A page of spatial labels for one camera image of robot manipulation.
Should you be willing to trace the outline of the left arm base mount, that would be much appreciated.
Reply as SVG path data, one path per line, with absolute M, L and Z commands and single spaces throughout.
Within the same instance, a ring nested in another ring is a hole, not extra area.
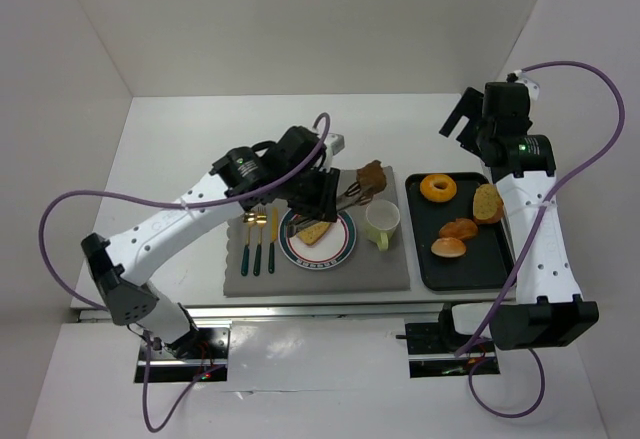
M 147 355 L 147 342 L 142 339 L 134 382 L 143 382 L 146 363 L 149 363 L 150 384 L 189 383 L 194 378 L 206 383 L 226 382 L 230 339 L 231 327 L 224 323 L 201 327 L 198 339 L 186 352 L 175 352 L 159 339 L 152 338 L 151 351 Z

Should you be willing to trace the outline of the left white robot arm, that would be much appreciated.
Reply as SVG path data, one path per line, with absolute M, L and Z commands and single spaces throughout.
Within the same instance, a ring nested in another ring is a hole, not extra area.
M 309 219 L 337 217 L 340 134 L 292 126 L 278 141 L 229 150 L 169 209 L 105 238 L 87 236 L 81 247 L 90 275 L 114 324 L 137 324 L 177 357 L 190 355 L 202 335 L 187 310 L 151 278 L 174 255 L 217 226 L 257 205 L 283 200 Z

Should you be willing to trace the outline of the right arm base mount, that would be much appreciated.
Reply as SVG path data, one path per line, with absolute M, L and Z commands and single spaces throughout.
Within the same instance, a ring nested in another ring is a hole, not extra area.
M 495 347 L 490 341 L 454 356 L 468 336 L 455 330 L 452 309 L 453 305 L 446 303 L 435 319 L 406 323 L 404 331 L 395 336 L 406 346 L 410 377 L 463 377 L 473 368 L 477 375 L 499 375 Z

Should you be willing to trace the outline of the metal serving tongs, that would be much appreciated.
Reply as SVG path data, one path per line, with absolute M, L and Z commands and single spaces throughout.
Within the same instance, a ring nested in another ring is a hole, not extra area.
M 286 236 L 293 237 L 299 232 L 302 232 L 303 230 L 320 222 L 333 223 L 337 220 L 337 216 L 340 212 L 346 211 L 347 209 L 355 206 L 367 205 L 373 200 L 374 196 L 382 192 L 386 186 L 386 182 L 380 181 L 355 181 L 329 204 L 327 212 L 296 215 L 286 224 Z

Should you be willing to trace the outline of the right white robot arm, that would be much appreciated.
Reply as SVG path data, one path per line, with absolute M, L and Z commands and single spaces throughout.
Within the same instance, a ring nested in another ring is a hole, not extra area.
M 532 95 L 521 82 L 489 82 L 467 88 L 440 133 L 449 136 L 461 119 L 460 146 L 488 167 L 503 201 L 515 277 L 506 281 L 516 299 L 458 304 L 452 328 L 463 348 L 490 340 L 501 350 L 565 347 L 599 319 L 586 301 L 566 253 L 556 194 L 556 163 L 549 139 L 529 130 Z

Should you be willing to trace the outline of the dark brown bread piece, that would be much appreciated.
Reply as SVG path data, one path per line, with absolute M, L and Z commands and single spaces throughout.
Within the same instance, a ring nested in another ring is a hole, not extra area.
M 387 179 L 380 160 L 373 160 L 356 171 L 356 182 L 363 195 L 374 196 L 387 186 Z

